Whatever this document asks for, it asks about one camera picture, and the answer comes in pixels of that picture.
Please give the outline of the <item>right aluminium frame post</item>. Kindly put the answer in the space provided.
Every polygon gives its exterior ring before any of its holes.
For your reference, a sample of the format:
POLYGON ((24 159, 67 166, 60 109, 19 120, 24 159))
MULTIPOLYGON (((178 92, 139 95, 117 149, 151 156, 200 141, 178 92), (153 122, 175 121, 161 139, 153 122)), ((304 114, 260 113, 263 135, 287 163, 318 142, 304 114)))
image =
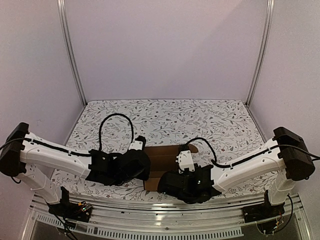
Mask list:
POLYGON ((246 97, 245 105, 249 108, 253 102, 253 98, 256 92, 256 88, 258 85, 259 77, 261 74, 261 70, 264 63, 264 58, 268 46, 269 36, 271 32, 272 27, 272 21, 273 21, 273 14, 274 14, 274 8, 275 8, 275 0, 268 0, 266 5, 266 13, 265 13, 265 19, 264 19, 264 25, 263 25, 263 31, 262 31, 262 37, 258 52, 257 61, 255 64, 251 84, 249 87, 249 91, 246 97))

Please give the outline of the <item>aluminium frame post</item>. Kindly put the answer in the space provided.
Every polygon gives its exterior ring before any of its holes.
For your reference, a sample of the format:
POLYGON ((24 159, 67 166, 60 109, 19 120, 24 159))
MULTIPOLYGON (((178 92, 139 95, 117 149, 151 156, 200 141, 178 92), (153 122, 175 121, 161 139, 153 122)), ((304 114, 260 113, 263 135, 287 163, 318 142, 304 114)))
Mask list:
POLYGON ((57 9, 60 19, 60 25, 62 30, 62 36, 67 52, 67 57, 70 64, 71 73, 73 76, 74 84, 80 99, 81 104, 85 107, 88 104, 85 91, 83 88, 83 84, 81 82, 77 61, 75 58, 75 53, 72 45, 71 34, 68 25, 68 16, 67 16, 67 9, 66 9, 66 1, 65 0, 57 0, 57 9))
POLYGON ((256 88, 258 85, 259 77, 261 74, 261 70, 264 63, 264 58, 268 46, 269 36, 271 32, 272 27, 272 21, 273 21, 273 14, 274 14, 274 8, 275 8, 275 0, 268 0, 266 5, 266 13, 265 13, 265 19, 264 19, 264 25, 263 25, 263 31, 262 31, 262 37, 258 52, 257 61, 255 64, 251 84, 249 87, 249 91, 246 97, 245 105, 249 108, 253 102, 253 98, 256 92, 256 88))

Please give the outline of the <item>brown cardboard box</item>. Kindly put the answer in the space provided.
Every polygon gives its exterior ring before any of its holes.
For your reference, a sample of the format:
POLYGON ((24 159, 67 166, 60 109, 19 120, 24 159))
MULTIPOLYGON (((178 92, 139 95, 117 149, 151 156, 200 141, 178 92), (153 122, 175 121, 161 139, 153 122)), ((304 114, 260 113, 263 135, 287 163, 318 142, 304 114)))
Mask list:
MULTIPOLYGON (((147 146, 144 151, 150 159, 150 173, 148 180, 143 182, 144 190, 163 194, 177 193, 183 188, 185 171, 178 172, 176 157, 180 145, 147 146)), ((187 144, 191 154, 198 149, 192 144, 187 144)))

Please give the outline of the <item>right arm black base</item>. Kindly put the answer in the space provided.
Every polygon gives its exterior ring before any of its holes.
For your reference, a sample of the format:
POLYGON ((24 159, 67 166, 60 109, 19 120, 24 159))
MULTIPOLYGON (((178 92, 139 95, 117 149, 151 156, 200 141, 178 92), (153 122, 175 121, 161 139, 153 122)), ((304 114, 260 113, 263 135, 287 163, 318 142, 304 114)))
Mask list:
POLYGON ((289 193, 287 197, 290 201, 291 209, 286 223, 284 223, 285 203, 271 205, 268 190, 264 193, 263 203, 246 206, 241 209, 244 222, 256 222, 257 230, 266 237, 281 232, 291 222, 294 212, 294 203, 289 193))

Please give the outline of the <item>left aluminium frame post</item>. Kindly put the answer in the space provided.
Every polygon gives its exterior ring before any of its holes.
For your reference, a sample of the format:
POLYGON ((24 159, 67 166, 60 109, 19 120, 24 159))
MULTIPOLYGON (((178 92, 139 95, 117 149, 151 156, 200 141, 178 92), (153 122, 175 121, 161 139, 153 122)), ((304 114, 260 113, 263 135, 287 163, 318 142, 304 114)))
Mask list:
POLYGON ((85 91, 83 88, 83 84, 81 82, 77 61, 75 58, 75 53, 72 45, 71 34, 68 25, 68 16, 67 16, 67 9, 66 9, 66 1, 65 0, 57 0, 57 9, 60 19, 60 25, 62 30, 62 36, 67 52, 67 57, 70 64, 71 73, 73 76, 74 84, 80 99, 81 104, 85 107, 88 104, 85 91))

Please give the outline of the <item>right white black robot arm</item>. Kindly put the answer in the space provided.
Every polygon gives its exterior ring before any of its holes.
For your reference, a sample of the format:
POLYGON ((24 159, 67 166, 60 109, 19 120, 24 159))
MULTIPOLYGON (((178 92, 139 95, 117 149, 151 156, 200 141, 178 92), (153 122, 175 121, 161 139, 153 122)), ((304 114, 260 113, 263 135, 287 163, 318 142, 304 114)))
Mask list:
POLYGON ((304 139, 285 127, 273 130, 274 136, 262 146, 230 163, 194 163, 190 150, 180 150, 177 170, 165 172, 157 191, 186 204, 204 203, 230 188, 270 172, 277 172, 275 182, 266 190, 265 202, 282 205, 296 182, 308 179, 316 170, 320 157, 308 151, 304 139))

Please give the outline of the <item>aluminium front rail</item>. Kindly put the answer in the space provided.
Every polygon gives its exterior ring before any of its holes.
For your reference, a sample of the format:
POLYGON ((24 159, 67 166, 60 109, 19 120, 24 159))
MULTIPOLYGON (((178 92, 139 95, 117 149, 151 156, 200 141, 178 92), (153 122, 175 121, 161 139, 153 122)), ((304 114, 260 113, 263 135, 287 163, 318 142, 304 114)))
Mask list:
POLYGON ((266 235, 260 221, 245 222, 244 207, 260 204, 262 194, 214 198, 187 205, 177 200, 152 202, 72 194, 73 202, 93 205, 89 222, 77 222, 78 240, 310 240, 300 197, 286 200, 280 232, 266 235))

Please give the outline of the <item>floral patterned table mat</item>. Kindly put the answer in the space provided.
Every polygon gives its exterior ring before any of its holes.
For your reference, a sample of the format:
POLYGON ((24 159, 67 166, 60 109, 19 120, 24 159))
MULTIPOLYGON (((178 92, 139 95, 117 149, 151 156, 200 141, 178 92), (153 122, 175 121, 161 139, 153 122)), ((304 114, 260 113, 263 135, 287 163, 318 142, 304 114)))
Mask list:
POLYGON ((221 164, 249 153, 263 139, 239 100, 101 100, 85 107, 68 142, 74 149, 123 153, 132 136, 148 146, 186 143, 198 148, 201 166, 213 157, 221 164))

